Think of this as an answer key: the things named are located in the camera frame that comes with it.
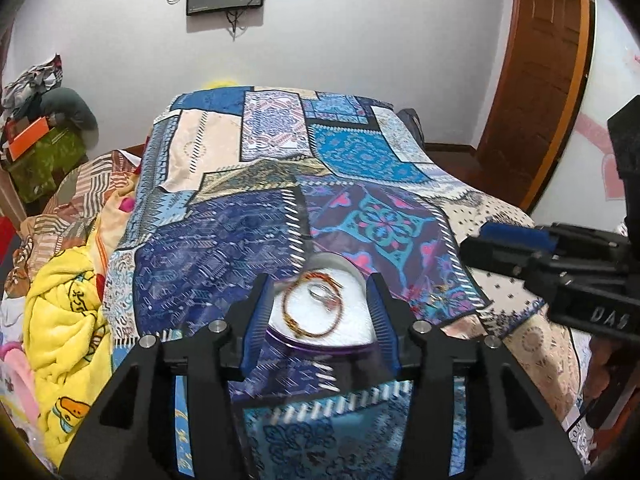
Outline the right hand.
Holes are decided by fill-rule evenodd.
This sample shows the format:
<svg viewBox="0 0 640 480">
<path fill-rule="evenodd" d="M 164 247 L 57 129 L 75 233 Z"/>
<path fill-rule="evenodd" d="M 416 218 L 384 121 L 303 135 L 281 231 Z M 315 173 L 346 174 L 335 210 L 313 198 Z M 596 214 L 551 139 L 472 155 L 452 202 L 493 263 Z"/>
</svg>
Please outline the right hand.
<svg viewBox="0 0 640 480">
<path fill-rule="evenodd" d="M 582 396 L 586 403 L 596 400 L 610 382 L 608 360 L 617 349 L 617 344 L 611 339 L 593 337 L 590 340 L 591 351 L 588 373 L 582 387 Z"/>
</svg>

